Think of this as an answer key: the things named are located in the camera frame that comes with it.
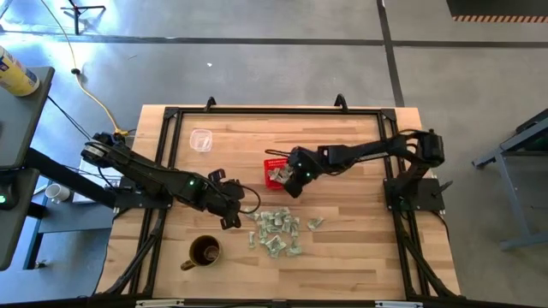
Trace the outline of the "black tripod stand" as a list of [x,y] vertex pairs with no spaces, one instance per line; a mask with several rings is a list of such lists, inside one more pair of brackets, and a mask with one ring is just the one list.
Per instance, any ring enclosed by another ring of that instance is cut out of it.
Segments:
[[68,0],[68,7],[61,7],[66,14],[72,15],[74,21],[74,34],[80,35],[80,16],[86,13],[88,10],[99,9],[101,12],[106,10],[104,5],[78,5],[73,0]]

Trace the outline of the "clear plastic container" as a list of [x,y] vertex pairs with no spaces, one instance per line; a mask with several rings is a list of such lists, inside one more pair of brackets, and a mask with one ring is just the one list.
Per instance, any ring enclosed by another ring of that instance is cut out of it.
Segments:
[[198,152],[209,152],[212,148],[213,134],[207,129],[194,129],[189,138],[190,147]]

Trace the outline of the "white mug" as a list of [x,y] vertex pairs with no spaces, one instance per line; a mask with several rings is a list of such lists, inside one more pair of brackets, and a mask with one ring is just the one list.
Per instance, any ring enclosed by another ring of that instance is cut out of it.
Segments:
[[62,185],[53,183],[45,189],[45,196],[54,204],[60,204],[66,201],[71,195],[71,191]]

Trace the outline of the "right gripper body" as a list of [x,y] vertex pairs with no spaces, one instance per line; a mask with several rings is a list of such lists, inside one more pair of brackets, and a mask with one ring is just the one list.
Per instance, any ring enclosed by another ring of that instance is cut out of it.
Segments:
[[293,174],[291,177],[299,178],[303,182],[311,182],[312,180],[316,180],[322,171],[321,167],[319,169],[311,168],[303,160],[290,161],[288,159],[288,164],[293,168]]

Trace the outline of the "black hazard-striped mat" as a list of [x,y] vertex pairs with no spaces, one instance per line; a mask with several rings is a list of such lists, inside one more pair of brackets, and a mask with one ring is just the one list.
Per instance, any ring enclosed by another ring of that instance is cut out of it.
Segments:
[[459,22],[548,23],[548,0],[445,0]]

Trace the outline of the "black device with green light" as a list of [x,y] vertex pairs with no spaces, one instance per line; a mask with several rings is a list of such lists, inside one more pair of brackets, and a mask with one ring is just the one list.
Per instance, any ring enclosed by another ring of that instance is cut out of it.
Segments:
[[11,210],[19,201],[16,185],[13,182],[0,182],[0,210]]

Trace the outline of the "black aluminium table frame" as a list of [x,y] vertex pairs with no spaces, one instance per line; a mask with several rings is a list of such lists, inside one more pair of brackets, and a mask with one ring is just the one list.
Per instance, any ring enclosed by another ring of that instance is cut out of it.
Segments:
[[[171,119],[162,105],[142,108],[133,149],[161,164],[208,174],[224,169],[247,186],[247,208],[286,207],[303,223],[325,220],[316,231],[300,227],[302,254],[271,258],[262,245],[248,247],[248,234],[259,231],[249,218],[240,228],[222,230],[218,219],[183,204],[168,211],[158,252],[146,255],[136,293],[124,291],[130,307],[144,299],[183,299],[185,306],[262,305],[266,308],[373,307],[377,300],[421,302],[446,307],[460,300],[460,290],[441,221],[429,213],[411,216],[403,227],[414,234],[432,269],[449,290],[422,295],[415,261],[400,262],[394,221],[384,201],[384,179],[396,174],[396,160],[375,160],[339,176],[323,176],[299,198],[265,186],[270,149],[362,144],[400,128],[420,126],[414,108],[295,106],[177,106]],[[209,152],[189,145],[194,129],[212,131]],[[207,267],[183,271],[192,242],[201,235],[221,244],[220,259]]]

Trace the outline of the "red plastic basket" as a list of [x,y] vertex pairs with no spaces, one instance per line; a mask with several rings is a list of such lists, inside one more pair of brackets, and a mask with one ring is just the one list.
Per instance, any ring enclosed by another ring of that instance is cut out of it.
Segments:
[[272,158],[264,160],[264,171],[265,171],[265,185],[271,190],[280,190],[283,189],[283,184],[280,180],[278,182],[270,181],[268,170],[275,168],[282,168],[284,165],[288,164],[287,158]]

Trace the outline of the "grey side cart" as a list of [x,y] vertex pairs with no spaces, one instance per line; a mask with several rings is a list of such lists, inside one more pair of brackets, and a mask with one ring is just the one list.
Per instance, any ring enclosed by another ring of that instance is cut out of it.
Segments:
[[42,175],[99,204],[113,208],[112,192],[75,173],[31,147],[55,73],[53,67],[33,67],[39,89],[22,98],[0,90],[0,182],[16,185],[19,201],[11,210],[0,210],[0,271],[9,268],[28,216],[41,218],[46,209],[32,202]]

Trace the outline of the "grey metal table legs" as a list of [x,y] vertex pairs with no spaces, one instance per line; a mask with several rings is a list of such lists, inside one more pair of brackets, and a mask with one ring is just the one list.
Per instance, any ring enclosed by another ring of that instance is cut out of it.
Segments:
[[472,161],[476,169],[494,163],[520,235],[500,242],[503,250],[548,244],[527,210],[548,210],[548,108],[518,126],[493,150]]

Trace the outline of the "yellow canister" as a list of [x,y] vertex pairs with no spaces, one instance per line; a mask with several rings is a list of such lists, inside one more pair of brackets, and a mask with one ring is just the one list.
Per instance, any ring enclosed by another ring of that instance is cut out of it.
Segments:
[[40,80],[0,45],[0,86],[16,97],[25,97],[39,88]]

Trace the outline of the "brown ceramic mug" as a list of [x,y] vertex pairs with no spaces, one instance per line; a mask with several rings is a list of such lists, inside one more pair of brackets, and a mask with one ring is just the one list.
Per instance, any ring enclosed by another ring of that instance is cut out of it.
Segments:
[[221,244],[215,237],[201,235],[192,242],[188,260],[181,264],[180,269],[187,271],[195,267],[211,266],[220,259],[221,251]]

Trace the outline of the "white bracket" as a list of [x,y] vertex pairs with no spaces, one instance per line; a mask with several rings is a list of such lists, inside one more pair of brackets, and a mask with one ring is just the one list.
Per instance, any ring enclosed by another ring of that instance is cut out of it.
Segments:
[[134,308],[178,308],[183,306],[183,299],[144,299],[138,300]]
[[424,308],[421,302],[377,300],[375,308]]

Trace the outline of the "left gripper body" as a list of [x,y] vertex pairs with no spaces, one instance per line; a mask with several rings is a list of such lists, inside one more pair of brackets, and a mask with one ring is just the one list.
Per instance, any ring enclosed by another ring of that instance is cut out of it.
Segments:
[[231,198],[224,190],[224,182],[210,182],[205,189],[205,194],[200,204],[210,213],[217,216],[226,216],[229,213],[237,213],[241,209],[240,199]]

